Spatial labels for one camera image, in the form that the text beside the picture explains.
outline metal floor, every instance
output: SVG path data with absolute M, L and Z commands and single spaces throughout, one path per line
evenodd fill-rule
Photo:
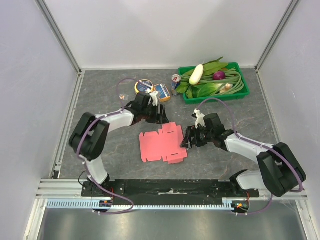
M 264 207 L 251 201 L 251 209 Z M 89 209 L 47 209 L 38 240 L 306 240 L 295 201 L 235 216 L 214 210 L 137 210 L 97 215 Z

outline green tray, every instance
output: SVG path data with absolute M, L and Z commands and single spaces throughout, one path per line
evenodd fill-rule
M 185 66 L 185 67 L 180 67 L 178 69 L 178 73 L 181 76 L 182 74 L 190 71 L 191 69 L 194 69 L 196 66 Z M 245 96 L 250 94 L 250 90 L 249 87 L 246 83 L 246 80 L 244 78 L 244 75 L 241 72 L 241 69 L 238 65 L 238 63 L 236 62 L 229 62 L 228 66 L 226 67 L 227 69 L 232 69 L 235 68 L 235 70 L 240 73 L 242 81 L 244 83 L 244 87 L 238 91 L 237 93 L 234 94 L 226 94 L 226 95 L 221 95 L 221 96 L 215 96 L 215 98 L 220 99 L 222 101 L 228 101 L 228 100 L 234 100 L 234 99 L 243 99 Z M 185 101 L 186 104 L 199 104 L 201 103 L 203 100 L 208 99 L 208 98 L 212 98 L 212 96 L 203 96 L 203 97 L 196 97 L 196 98 L 187 98 L 186 94 L 183 94 L 183 99 Z

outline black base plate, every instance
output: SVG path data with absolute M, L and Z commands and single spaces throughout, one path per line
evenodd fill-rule
M 115 179 L 104 184 L 109 191 L 131 199 L 135 205 L 221 205 L 222 198 L 246 198 L 247 191 L 237 189 L 229 181 L 219 180 L 136 180 Z M 163 194 L 171 191 L 184 194 Z M 258 198 L 259 191 L 248 190 L 250 198 Z M 82 197 L 109 197 L 91 181 L 83 183 Z M 128 205 L 115 197 L 113 205 Z

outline soda can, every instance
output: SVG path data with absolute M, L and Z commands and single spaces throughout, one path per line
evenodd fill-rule
M 177 87 L 180 85 L 181 76 L 178 74 L 172 75 L 171 77 L 171 94 L 176 96 L 179 93 L 177 92 Z

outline red onion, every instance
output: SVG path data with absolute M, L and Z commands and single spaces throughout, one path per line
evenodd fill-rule
M 213 80 L 223 80 L 226 79 L 226 74 L 224 71 L 217 71 L 213 74 Z

